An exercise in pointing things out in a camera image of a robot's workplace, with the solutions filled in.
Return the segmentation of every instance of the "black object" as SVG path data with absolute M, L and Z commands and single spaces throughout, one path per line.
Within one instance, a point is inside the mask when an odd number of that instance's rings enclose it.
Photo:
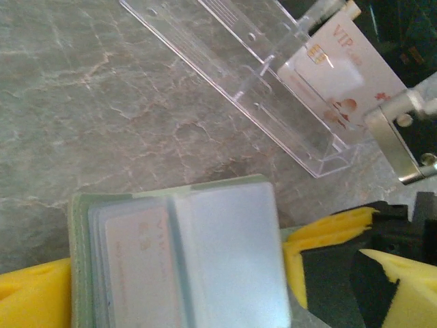
M 279 0 L 300 17 L 308 3 Z M 354 0 L 361 14 L 354 22 L 407 87 L 437 70 L 437 0 Z M 317 31 L 330 16 L 310 30 Z
M 352 263 L 350 281 L 355 295 L 358 295 L 356 301 L 365 326 L 380 328 L 390 310 L 399 280 L 396 283 L 390 282 L 381 264 L 357 252 Z
M 301 252 L 308 310 L 332 328 L 378 327 L 366 326 L 352 291 L 350 270 L 358 250 L 376 249 L 437 264 L 437 197 L 433 193 L 417 194 L 412 222 L 408 221 L 408 207 L 405 205 L 374 202 L 359 207 L 379 211 L 373 214 L 371 229 L 341 245 Z M 359 277 L 358 273 L 353 275 L 353 279 Z
M 437 154 L 437 120 L 421 120 L 416 111 L 410 111 L 408 115 L 412 118 L 410 126 L 402 127 L 396 120 L 393 121 L 393 124 L 410 150 L 411 155 L 419 166 L 423 167 L 426 166 L 421 162 L 423 154 Z

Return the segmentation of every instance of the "red star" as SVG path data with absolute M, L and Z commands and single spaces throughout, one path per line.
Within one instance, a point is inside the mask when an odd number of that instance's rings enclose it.
M 380 93 L 378 93 L 378 94 L 376 94 L 376 96 L 375 96 L 375 99 L 376 100 L 388 100 L 388 99 L 390 99 L 391 97 L 390 96 L 387 96 L 386 94 L 385 94 L 385 92 L 380 92 Z

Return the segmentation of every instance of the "screw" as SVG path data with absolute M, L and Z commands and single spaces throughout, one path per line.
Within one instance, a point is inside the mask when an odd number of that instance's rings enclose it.
M 410 114 L 401 114 L 396 118 L 397 125 L 406 128 L 412 124 L 412 117 Z
M 430 152 L 426 152 L 421 156 L 421 162 L 426 166 L 433 166 L 437 163 L 437 156 Z

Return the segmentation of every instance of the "hole in acrylic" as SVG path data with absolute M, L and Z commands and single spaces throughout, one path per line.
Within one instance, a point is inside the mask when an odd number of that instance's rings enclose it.
M 147 15 L 149 15 L 149 16 L 152 16 L 152 17 L 157 17 L 158 16 L 158 13 L 156 12 L 155 9 L 148 8 L 146 12 L 147 12 Z
M 255 36 L 255 34 L 253 34 L 253 33 L 249 33 L 249 34 L 247 35 L 247 38 L 249 39 L 250 42 L 253 42 L 253 41 L 255 41 L 255 40 L 257 39 L 257 37 Z

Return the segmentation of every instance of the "silver metal part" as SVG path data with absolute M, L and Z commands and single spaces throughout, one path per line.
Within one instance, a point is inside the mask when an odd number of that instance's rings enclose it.
M 411 111 L 415 111 L 420 120 L 433 118 L 437 115 L 437 99 L 425 104 L 420 93 L 407 90 L 384 102 L 365 117 L 371 134 L 378 142 L 399 180 L 405 185 L 437 174 L 435 154 L 424 154 L 421 158 L 421 164 L 424 166 L 421 166 L 414 159 L 394 125 L 396 122 L 401 127 L 410 126 L 413 119 L 408 113 Z

